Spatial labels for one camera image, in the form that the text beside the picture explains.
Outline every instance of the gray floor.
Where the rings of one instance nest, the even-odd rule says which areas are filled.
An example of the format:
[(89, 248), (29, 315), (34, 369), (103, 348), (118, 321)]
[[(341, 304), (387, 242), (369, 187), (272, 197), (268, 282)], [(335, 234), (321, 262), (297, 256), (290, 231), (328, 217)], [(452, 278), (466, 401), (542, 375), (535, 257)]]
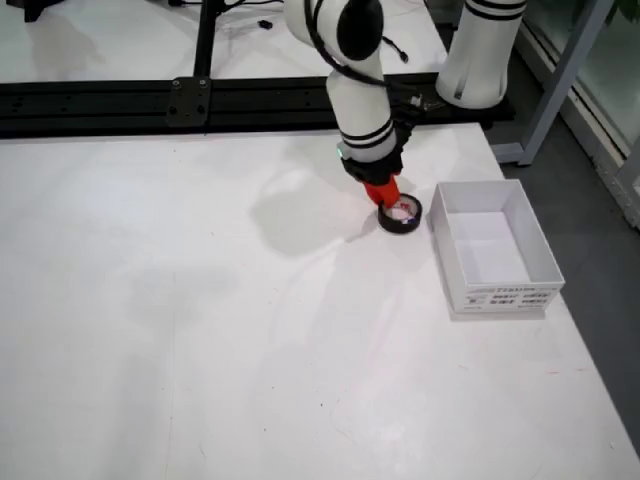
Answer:
[[(517, 54), (509, 82), (526, 120), (542, 90)], [(640, 453), (640, 233), (560, 119), (532, 166), (503, 171), (529, 195), (567, 280), (564, 299)]]

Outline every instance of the white box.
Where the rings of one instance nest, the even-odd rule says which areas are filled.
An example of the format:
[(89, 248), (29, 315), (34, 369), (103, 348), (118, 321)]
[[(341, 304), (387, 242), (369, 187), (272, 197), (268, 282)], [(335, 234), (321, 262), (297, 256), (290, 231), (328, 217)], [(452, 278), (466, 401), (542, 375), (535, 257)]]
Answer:
[(430, 221), (458, 313), (541, 310), (564, 285), (517, 180), (440, 183)]

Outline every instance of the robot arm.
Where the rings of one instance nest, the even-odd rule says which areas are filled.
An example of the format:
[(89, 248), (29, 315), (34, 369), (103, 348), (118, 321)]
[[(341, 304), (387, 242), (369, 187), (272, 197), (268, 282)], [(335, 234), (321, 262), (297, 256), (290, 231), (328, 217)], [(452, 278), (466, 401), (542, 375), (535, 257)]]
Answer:
[(380, 62), (380, 1), (285, 0), (284, 10), (291, 33), (334, 66), (327, 92), (345, 169), (375, 203), (390, 207), (398, 200), (393, 175), (402, 161)]

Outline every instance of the white table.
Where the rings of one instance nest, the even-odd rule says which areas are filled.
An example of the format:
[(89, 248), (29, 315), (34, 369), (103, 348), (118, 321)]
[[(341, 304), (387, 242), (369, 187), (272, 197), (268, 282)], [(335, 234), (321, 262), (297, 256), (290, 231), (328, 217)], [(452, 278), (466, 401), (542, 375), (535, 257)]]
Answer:
[[(2, 478), (640, 476), (562, 299), (452, 316), (427, 226), (381, 231), (336, 140), (0, 145)], [(404, 161), (426, 208), (501, 178), (476, 125)]]
[[(422, 0), (382, 0), (387, 73), (437, 71), (446, 50)], [(65, 0), (33, 24), (0, 4), (0, 82), (157, 80), (193, 74), (199, 7), (162, 7), (160, 0)], [(258, 28), (269, 20), (271, 30)], [(330, 67), (293, 40), (281, 6), (243, 7), (218, 19), (212, 78), (327, 75)]]

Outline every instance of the robot wrist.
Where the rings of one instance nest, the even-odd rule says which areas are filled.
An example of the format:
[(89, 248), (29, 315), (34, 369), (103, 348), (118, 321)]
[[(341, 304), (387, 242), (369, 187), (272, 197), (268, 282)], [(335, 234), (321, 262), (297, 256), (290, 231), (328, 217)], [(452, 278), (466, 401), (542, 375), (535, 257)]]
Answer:
[(342, 165), (358, 182), (382, 186), (391, 181), (392, 175), (398, 175), (402, 171), (401, 153), (402, 149), (394, 148), (389, 155), (375, 162), (358, 162), (343, 158)]

